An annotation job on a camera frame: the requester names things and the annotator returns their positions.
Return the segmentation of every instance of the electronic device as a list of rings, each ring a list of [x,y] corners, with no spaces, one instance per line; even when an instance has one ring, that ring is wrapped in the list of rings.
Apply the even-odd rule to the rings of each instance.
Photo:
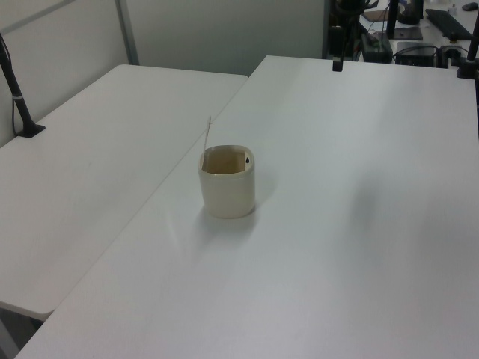
[[[392,48],[385,34],[361,35],[361,50],[364,62],[377,62],[390,64],[392,61]]]
[[[479,5],[477,2],[469,2],[468,4],[463,5],[462,9],[464,11],[474,11],[479,9]]]
[[[397,44],[395,64],[434,67],[435,55],[436,49],[432,43],[401,42]]]
[[[416,25],[419,23],[420,15],[419,10],[416,8],[415,3],[402,5],[403,9],[399,11],[397,15],[397,21],[401,24]]]
[[[436,26],[449,40],[471,40],[472,35],[447,11],[426,9],[429,21]]]

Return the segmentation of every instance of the white tabletop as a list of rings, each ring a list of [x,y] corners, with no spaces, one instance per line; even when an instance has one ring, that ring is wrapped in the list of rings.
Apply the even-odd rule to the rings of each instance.
[[[45,319],[245,76],[119,66],[0,149],[0,307]]]
[[[205,214],[201,138],[18,359],[477,358],[474,82],[331,68],[268,57],[213,124],[252,214]]]

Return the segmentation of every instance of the white straw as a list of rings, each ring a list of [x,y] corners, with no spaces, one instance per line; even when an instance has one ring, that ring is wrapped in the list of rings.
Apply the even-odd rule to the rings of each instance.
[[[207,135],[204,138],[204,146],[203,146],[203,163],[204,163],[204,152],[207,150],[207,140],[208,140],[208,133],[210,133],[210,126],[211,126],[211,116],[208,119],[207,124]]]

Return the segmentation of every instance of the ceramic cup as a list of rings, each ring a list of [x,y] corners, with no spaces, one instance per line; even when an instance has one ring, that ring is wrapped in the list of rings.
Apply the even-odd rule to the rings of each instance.
[[[239,218],[254,207],[254,157],[249,148],[207,148],[198,166],[206,211],[217,218]]]

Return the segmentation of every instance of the wall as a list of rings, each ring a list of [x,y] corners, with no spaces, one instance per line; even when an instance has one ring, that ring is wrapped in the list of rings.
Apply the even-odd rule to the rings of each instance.
[[[141,65],[249,76],[266,55],[323,55],[325,0],[125,2]]]
[[[116,65],[128,63],[115,0],[75,0],[4,39],[35,122]],[[12,138],[11,94],[0,74],[0,146]]]

